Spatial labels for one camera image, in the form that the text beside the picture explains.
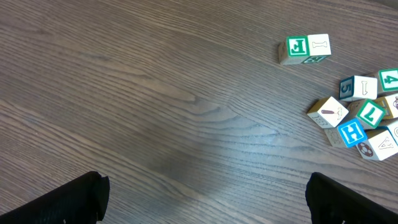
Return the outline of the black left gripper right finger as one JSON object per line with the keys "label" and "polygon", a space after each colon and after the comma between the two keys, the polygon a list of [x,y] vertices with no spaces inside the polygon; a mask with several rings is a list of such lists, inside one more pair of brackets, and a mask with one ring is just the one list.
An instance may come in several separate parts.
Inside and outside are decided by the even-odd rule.
{"label": "black left gripper right finger", "polygon": [[313,224],[397,224],[396,213],[319,172],[311,174],[305,198]]}

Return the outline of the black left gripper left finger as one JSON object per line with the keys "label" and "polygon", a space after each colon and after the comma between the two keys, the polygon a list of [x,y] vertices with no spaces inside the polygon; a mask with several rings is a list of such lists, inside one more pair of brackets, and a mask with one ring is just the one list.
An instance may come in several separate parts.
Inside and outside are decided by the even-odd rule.
{"label": "black left gripper left finger", "polygon": [[1,215],[1,224],[96,224],[104,219],[109,177],[90,171]]}

